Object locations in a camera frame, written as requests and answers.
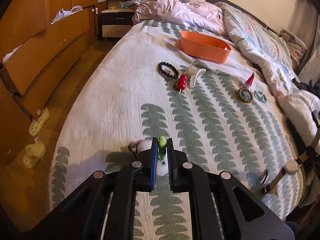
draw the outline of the black beaded bracelet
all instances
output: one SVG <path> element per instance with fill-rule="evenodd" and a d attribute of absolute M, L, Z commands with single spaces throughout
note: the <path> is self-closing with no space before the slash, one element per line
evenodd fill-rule
<path fill-rule="evenodd" d="M 163 68 L 162 68 L 163 66 L 166 66 L 166 67 L 170 68 L 173 72 L 175 72 L 176 75 L 171 75 L 168 72 L 164 71 Z M 179 77 L 178 70 L 172 64 L 170 64 L 168 62 L 160 62 L 159 63 L 159 71 L 160 71 L 161 74 L 165 75 L 168 78 L 176 79 L 176 78 Z"/>

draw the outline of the wooden floor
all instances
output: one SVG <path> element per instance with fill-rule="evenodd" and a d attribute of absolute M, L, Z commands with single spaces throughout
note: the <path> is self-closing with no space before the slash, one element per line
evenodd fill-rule
<path fill-rule="evenodd" d="M 72 67 L 49 99 L 46 107 L 50 117 L 38 135 L 47 151 L 38 165 L 34 169 L 23 165 L 24 150 L 9 165 L 0 164 L 0 202 L 20 231 L 30 230 L 45 217 L 48 174 L 63 124 L 83 86 L 116 42 L 97 41 Z"/>

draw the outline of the bed sheet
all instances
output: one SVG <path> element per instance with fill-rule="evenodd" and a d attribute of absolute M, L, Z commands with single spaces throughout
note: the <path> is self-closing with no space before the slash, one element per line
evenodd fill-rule
<path fill-rule="evenodd" d="M 206 171 L 229 171 L 247 188 L 270 169 L 271 181 L 297 150 L 286 117 L 262 74 L 230 41 L 225 64 L 195 59 L 179 49 L 181 30 L 195 28 L 155 20 L 135 25 L 106 55 L 76 99 L 61 131 L 49 175 L 50 209 L 96 170 L 113 172 L 133 161 L 128 145 L 164 135 L 175 149 Z M 194 63 L 208 71 L 193 90 L 179 94 L 174 80 L 162 77 L 157 65 L 170 62 L 180 73 Z M 247 104 L 236 95 L 241 82 L 256 72 L 253 90 L 267 103 Z M 284 176 L 278 195 L 263 202 L 280 218 L 298 204 L 304 173 Z M 168 176 L 157 177 L 152 193 L 138 193 L 136 239 L 192 239 L 188 194 L 173 194 Z"/>

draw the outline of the orange container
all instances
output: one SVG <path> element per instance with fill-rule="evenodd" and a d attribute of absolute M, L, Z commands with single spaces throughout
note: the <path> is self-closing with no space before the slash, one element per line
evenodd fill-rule
<path fill-rule="evenodd" d="M 231 47 L 226 42 L 208 35 L 182 31 L 181 50 L 189 56 L 225 63 Z"/>

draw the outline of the nightstand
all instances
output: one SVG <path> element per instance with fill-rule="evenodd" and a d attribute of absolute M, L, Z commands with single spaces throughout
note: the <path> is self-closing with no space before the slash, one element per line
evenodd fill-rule
<path fill-rule="evenodd" d="M 105 37 L 105 40 L 108 37 L 123 37 L 133 26 L 134 12 L 131 9 L 121 8 L 102 11 L 102 36 Z"/>

